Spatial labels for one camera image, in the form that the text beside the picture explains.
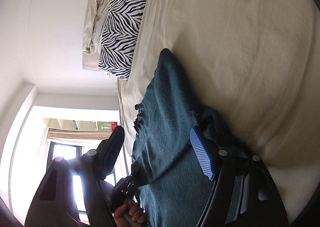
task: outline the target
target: finger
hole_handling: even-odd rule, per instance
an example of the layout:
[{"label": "finger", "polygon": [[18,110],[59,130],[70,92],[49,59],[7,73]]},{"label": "finger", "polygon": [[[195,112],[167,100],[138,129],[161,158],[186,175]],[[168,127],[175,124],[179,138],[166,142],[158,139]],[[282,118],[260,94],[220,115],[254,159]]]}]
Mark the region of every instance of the finger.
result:
[{"label": "finger", "polygon": [[129,207],[131,207],[132,205],[134,205],[136,202],[133,200],[128,200],[127,204],[129,205]]},{"label": "finger", "polygon": [[127,205],[126,204],[123,204],[122,206],[118,207],[116,210],[115,210],[115,213],[113,214],[113,217],[114,218],[120,218],[122,217],[122,215],[124,214],[124,212],[126,212],[127,210]]},{"label": "finger", "polygon": [[139,208],[138,211],[136,211],[135,214],[132,216],[132,220],[136,222],[140,219],[142,215],[143,215],[143,209]]},{"label": "finger", "polygon": [[134,215],[136,213],[136,211],[138,211],[140,208],[139,204],[138,203],[135,203],[134,205],[132,205],[130,207],[130,210],[129,210],[129,215]]},{"label": "finger", "polygon": [[148,220],[147,213],[143,213],[140,219],[138,220],[138,223],[145,223]]}]

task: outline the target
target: bed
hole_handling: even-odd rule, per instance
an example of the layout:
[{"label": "bed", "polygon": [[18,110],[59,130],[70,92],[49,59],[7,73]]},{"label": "bed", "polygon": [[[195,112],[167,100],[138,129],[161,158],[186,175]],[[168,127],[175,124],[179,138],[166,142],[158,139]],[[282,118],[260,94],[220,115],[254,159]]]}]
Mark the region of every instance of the bed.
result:
[{"label": "bed", "polygon": [[134,106],[163,48],[201,103],[260,155],[292,222],[320,182],[320,13],[316,0],[147,0],[128,80],[118,79],[129,156]]}]

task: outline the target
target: white wall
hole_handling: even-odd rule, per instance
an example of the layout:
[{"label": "white wall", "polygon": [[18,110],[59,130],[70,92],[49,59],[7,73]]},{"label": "white wall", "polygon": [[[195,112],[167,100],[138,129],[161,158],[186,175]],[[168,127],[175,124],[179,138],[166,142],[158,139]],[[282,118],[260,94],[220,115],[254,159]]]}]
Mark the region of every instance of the white wall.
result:
[{"label": "white wall", "polygon": [[42,118],[53,118],[76,121],[119,122],[120,114],[117,110],[70,109],[34,106],[41,111]]},{"label": "white wall", "polygon": [[11,0],[19,3],[17,14],[12,16],[17,24],[16,30],[16,50],[17,62],[19,62],[19,70],[26,82],[36,83],[33,74],[33,67],[30,60],[29,49],[29,11],[32,0]]},{"label": "white wall", "polygon": [[88,0],[32,0],[28,36],[40,92],[116,96],[116,77],[82,69],[82,37]]},{"label": "white wall", "polygon": [[12,154],[19,138],[20,129],[36,95],[36,87],[33,84],[25,84],[12,98],[7,112],[0,122],[0,196],[9,208],[11,208],[9,179]]},{"label": "white wall", "polygon": [[45,174],[43,162],[38,153],[46,129],[33,107],[21,131],[14,154],[11,173],[11,201],[14,216],[24,223],[33,196]]},{"label": "white wall", "polygon": [[16,29],[19,1],[0,0],[0,118],[23,84],[17,59]]},{"label": "white wall", "polygon": [[34,105],[58,108],[120,110],[117,96],[44,94],[37,96]]}]

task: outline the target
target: hand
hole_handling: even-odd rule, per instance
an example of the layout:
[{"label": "hand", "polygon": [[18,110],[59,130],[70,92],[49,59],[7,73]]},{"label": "hand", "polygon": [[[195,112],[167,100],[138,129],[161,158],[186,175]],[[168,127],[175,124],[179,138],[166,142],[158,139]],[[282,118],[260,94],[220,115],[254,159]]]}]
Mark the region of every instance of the hand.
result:
[{"label": "hand", "polygon": [[118,227],[131,227],[131,225],[122,217],[122,215],[129,210],[129,215],[132,216],[132,220],[138,223],[144,223],[148,219],[148,215],[143,212],[138,203],[133,200],[125,201],[122,206],[117,208],[113,218]]}]

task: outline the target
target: crumpled white comforter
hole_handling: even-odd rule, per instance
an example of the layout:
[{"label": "crumpled white comforter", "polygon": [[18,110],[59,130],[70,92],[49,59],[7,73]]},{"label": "crumpled white comforter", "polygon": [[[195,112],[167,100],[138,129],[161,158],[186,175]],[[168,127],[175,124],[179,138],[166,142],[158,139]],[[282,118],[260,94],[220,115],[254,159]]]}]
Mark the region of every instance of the crumpled white comforter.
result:
[{"label": "crumpled white comforter", "polygon": [[91,55],[98,52],[103,24],[108,15],[111,0],[92,0],[84,27],[82,51]]}]

